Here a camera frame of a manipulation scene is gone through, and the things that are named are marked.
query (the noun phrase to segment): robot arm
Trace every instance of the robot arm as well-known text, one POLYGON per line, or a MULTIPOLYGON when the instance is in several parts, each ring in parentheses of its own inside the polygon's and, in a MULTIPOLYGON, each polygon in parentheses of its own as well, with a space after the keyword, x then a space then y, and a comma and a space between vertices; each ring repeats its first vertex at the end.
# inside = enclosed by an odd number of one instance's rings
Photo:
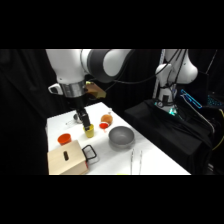
MULTIPOLYGON (((173 101, 176 95, 176 84, 190 84, 198 75, 198 69, 189 59, 188 49, 179 49, 176 55, 175 52, 177 49, 166 49, 165 58, 169 61, 169 65, 157 75, 160 83, 157 106, 167 112, 175 111, 173 101)), ((164 66, 166 65, 160 65, 156 72, 161 71, 164 66)))
POLYGON ((86 130, 90 121, 85 110, 87 103, 85 74, 102 83, 110 83, 122 71, 132 49, 46 49, 57 75, 58 84, 49 87, 53 94, 64 95, 77 110, 86 130))

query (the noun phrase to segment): red cup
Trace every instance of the red cup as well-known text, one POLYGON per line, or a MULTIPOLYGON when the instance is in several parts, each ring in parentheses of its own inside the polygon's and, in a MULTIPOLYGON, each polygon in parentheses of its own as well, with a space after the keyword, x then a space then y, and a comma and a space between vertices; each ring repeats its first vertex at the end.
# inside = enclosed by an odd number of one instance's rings
POLYGON ((62 145, 62 146, 68 144, 69 142, 72 142, 71 135, 70 135, 70 134, 64 134, 64 135, 61 135, 61 136, 58 138, 58 142, 59 142, 60 145, 62 145))

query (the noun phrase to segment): white table surface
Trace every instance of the white table surface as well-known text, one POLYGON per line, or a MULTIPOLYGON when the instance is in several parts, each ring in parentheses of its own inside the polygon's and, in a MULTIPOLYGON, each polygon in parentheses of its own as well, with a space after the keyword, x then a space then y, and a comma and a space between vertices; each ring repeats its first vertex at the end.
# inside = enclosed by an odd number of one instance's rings
POLYGON ((89 162, 88 175, 130 175, 131 154, 135 149, 133 174, 138 175, 140 168, 140 151, 143 151, 141 175, 190 175, 175 161, 158 149, 154 144, 143 137, 133 127, 112 112, 113 124, 106 129, 106 133, 99 128, 101 117, 108 114, 109 108, 103 103, 98 103, 86 108, 91 123, 95 126, 95 136, 88 139, 83 131, 82 124, 68 127, 66 123, 73 119, 75 111, 48 119, 48 148, 52 151, 60 147, 57 139, 60 135, 69 133, 72 140, 78 140, 82 148, 92 145, 98 158, 89 162), (135 134, 135 143, 129 149, 118 149, 109 142, 110 130, 117 126, 129 127, 135 134))

